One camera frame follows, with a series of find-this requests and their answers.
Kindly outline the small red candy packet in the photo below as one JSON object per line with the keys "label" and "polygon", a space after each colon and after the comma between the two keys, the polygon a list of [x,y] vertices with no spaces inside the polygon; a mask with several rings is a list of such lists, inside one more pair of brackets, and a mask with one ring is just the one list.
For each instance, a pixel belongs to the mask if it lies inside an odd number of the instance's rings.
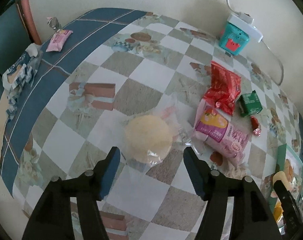
{"label": "small red candy packet", "polygon": [[252,133],[259,137],[261,135],[261,126],[258,119],[254,116],[251,116],[251,126],[252,126]]}

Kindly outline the silver foil wrapper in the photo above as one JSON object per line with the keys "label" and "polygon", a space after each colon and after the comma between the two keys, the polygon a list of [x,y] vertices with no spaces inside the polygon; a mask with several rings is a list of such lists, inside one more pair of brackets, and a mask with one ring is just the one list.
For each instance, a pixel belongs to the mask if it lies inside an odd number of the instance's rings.
{"label": "silver foil wrapper", "polygon": [[52,28],[55,31],[60,30],[61,24],[59,23],[58,19],[56,17],[47,17],[47,24],[50,28]]}

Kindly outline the yellow orange snack bag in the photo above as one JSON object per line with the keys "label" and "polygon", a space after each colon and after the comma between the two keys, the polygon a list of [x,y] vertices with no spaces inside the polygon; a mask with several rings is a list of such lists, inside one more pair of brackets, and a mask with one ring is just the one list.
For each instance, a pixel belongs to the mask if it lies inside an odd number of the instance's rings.
{"label": "yellow orange snack bag", "polygon": [[274,210],[273,210],[273,217],[274,217],[274,219],[277,223],[283,217],[283,208],[282,208],[280,200],[277,200],[277,202],[275,204],[275,207],[274,207]]}

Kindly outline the round cake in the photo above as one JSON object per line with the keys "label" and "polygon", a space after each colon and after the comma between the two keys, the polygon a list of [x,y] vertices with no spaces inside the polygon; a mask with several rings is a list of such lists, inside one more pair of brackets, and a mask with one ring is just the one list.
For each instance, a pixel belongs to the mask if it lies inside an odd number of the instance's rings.
{"label": "round cake", "polygon": [[122,155],[141,173],[161,164],[170,151],[193,146],[192,128],[183,120],[178,101],[127,117],[122,126]]}

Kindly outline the white power strip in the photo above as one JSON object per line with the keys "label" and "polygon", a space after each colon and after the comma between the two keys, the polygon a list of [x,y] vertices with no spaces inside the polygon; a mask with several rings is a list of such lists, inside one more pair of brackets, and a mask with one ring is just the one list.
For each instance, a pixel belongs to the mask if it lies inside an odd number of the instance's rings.
{"label": "white power strip", "polygon": [[232,25],[235,25],[237,28],[245,32],[250,38],[255,39],[258,43],[260,43],[263,39],[263,34],[259,31],[253,24],[249,24],[242,20],[239,16],[231,13],[227,18],[227,22]]}

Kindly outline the large red snack bag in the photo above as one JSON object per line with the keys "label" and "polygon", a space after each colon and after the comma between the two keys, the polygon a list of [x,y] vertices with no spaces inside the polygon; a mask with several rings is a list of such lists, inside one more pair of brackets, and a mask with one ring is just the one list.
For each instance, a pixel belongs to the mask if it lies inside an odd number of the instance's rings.
{"label": "large red snack bag", "polygon": [[211,86],[205,92],[203,99],[225,112],[233,115],[235,101],[241,93],[241,77],[225,67],[211,62]]}

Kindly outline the checkered patterned tablecloth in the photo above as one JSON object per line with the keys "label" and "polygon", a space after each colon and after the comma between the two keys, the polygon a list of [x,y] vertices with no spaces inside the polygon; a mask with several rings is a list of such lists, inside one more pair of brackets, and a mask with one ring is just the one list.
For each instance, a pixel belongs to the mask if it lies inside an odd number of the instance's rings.
{"label": "checkered patterned tablecloth", "polygon": [[0,175],[21,212],[35,213],[50,180],[115,166],[96,189],[111,239],[194,239],[208,210],[183,150],[232,179],[249,176],[272,211],[276,172],[303,193],[303,121],[263,68],[184,22],[129,9],[92,10],[66,25],[60,52],[24,52],[8,69],[9,118]]}

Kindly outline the pink snack bag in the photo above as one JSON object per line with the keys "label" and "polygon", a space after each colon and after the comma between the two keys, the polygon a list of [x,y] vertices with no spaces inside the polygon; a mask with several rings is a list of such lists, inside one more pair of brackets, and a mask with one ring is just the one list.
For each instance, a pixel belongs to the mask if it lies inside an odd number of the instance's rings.
{"label": "pink snack bag", "polygon": [[232,124],[213,106],[202,99],[196,111],[193,135],[219,152],[235,167],[244,158],[250,134]]}

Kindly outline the green snack pack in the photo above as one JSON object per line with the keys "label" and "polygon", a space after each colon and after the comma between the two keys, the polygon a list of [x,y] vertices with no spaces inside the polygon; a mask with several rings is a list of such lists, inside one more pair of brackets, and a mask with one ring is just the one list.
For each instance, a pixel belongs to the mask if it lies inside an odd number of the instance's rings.
{"label": "green snack pack", "polygon": [[263,110],[262,104],[260,103],[258,94],[255,90],[253,90],[251,93],[241,94],[238,103],[240,108],[240,116],[242,117],[256,115]]}

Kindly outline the blue white crumpled wrapper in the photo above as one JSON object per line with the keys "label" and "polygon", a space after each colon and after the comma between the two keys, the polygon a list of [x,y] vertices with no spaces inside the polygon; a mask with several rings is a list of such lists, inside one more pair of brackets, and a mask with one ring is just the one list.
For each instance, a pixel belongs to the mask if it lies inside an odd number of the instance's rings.
{"label": "blue white crumpled wrapper", "polygon": [[2,75],[3,87],[7,93],[7,122],[13,120],[17,111],[17,102],[26,84],[32,87],[43,56],[41,46],[30,44],[19,59]]}

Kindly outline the small pink packet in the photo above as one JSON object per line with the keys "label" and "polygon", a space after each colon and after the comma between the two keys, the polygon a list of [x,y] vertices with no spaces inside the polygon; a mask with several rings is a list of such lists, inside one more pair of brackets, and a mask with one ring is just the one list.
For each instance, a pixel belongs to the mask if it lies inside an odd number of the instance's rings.
{"label": "small pink packet", "polygon": [[67,41],[67,39],[69,38],[69,36],[73,33],[73,31],[71,30],[59,30],[57,31],[51,38],[46,52],[60,52],[65,44],[65,42]]}

